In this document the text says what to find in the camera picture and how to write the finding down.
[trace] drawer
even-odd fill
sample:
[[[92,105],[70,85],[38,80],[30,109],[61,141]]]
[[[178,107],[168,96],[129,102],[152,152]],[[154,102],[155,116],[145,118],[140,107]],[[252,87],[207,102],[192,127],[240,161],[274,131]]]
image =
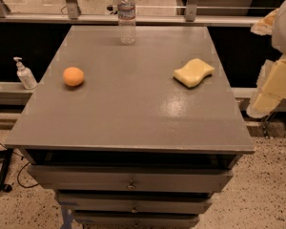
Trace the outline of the drawer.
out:
[[[56,200],[71,210],[130,213],[203,214],[211,206],[207,198],[158,193],[57,193]]]
[[[163,227],[194,227],[199,217],[188,215],[157,215],[157,214],[116,214],[94,212],[72,212],[74,219],[81,224],[107,225],[107,226],[163,226]]]
[[[31,165],[29,174],[55,190],[220,192],[232,171]]]

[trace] bottle label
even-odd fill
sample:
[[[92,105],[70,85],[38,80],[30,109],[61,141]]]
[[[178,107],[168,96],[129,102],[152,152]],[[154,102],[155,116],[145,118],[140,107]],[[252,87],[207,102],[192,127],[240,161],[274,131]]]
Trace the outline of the bottle label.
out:
[[[119,4],[118,18],[123,20],[131,20],[135,18],[135,5]]]

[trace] clear water bottle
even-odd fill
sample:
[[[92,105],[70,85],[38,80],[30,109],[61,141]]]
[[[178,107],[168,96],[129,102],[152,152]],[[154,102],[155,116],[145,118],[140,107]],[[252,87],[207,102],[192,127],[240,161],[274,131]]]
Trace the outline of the clear water bottle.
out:
[[[131,45],[135,42],[135,2],[117,0],[118,25],[121,30],[121,42]]]

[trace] white spray bottle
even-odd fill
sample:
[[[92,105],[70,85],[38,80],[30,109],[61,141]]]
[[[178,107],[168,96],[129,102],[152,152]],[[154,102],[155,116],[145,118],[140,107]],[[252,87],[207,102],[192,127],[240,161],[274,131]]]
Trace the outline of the white spray bottle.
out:
[[[18,68],[17,75],[26,89],[33,89],[37,86],[34,75],[32,75],[31,70],[25,67],[20,60],[21,57],[14,57],[13,60],[17,62],[16,66]]]

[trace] black metal stand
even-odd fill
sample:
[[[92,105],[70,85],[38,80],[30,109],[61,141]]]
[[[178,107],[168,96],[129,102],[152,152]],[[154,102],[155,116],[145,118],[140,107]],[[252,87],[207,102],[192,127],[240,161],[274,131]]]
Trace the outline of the black metal stand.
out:
[[[11,186],[4,183],[9,170],[11,156],[12,156],[12,149],[0,151],[0,160],[3,159],[0,170],[0,192],[4,191],[8,193],[11,191]]]

